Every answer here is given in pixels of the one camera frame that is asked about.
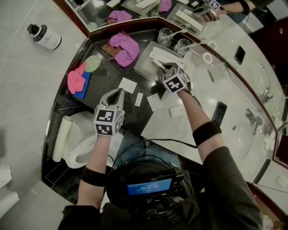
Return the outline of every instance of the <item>black phone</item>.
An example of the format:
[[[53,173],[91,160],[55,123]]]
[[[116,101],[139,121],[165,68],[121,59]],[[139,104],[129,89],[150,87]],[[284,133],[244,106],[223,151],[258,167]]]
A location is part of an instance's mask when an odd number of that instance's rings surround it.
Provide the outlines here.
[[[218,105],[216,107],[216,110],[215,110],[215,113],[213,115],[212,120],[215,121],[219,127],[220,127],[222,120],[224,118],[226,109],[227,109],[227,105],[225,105],[222,102],[218,102]]]
[[[242,64],[244,56],[245,56],[245,51],[241,46],[239,46],[234,57],[235,60],[239,63],[239,65]]]

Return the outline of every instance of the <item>camera screen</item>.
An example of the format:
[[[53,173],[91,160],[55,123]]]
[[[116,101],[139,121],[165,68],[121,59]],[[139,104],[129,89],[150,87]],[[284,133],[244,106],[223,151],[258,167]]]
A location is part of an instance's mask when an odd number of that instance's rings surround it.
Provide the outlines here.
[[[142,184],[127,185],[129,195],[144,195],[156,192],[167,191],[170,188],[172,179],[153,181]]]

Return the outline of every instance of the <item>glass cup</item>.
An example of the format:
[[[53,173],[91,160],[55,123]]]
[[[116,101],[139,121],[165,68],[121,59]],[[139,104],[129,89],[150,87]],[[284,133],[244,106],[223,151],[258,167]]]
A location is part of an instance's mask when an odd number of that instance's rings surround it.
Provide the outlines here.
[[[181,49],[184,46],[190,45],[191,43],[187,39],[180,39],[177,44],[174,46],[174,52],[177,54],[184,56],[191,48],[187,47],[184,49]]]
[[[165,38],[168,35],[173,34],[173,31],[168,28],[163,28],[159,31],[157,42],[163,46],[169,46],[173,37]]]

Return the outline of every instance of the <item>pink cloth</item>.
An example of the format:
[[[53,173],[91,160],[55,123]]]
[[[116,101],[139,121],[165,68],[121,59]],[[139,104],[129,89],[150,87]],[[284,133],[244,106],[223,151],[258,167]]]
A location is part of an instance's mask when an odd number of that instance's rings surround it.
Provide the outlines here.
[[[124,10],[114,10],[110,13],[108,18],[116,19],[115,22],[125,22],[132,19],[132,16]]]
[[[67,84],[72,94],[75,94],[76,92],[81,92],[83,90],[85,78],[82,77],[82,75],[86,69],[86,65],[87,63],[84,62],[76,70],[70,71],[68,73]]]
[[[172,1],[171,0],[162,0],[159,8],[159,12],[167,12],[170,10],[172,6]]]
[[[109,45],[113,47],[121,47],[123,49],[114,58],[122,67],[130,65],[140,52],[138,43],[122,33],[114,35],[110,39]]]

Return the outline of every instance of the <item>hand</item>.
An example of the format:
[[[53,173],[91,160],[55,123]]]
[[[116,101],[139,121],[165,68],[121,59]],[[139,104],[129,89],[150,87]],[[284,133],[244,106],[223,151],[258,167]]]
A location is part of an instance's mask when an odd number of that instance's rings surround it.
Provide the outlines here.
[[[220,8],[216,11],[217,16],[226,13],[228,13],[226,10],[221,10]],[[203,14],[202,17],[206,22],[215,21],[215,16],[211,13],[211,11]]]

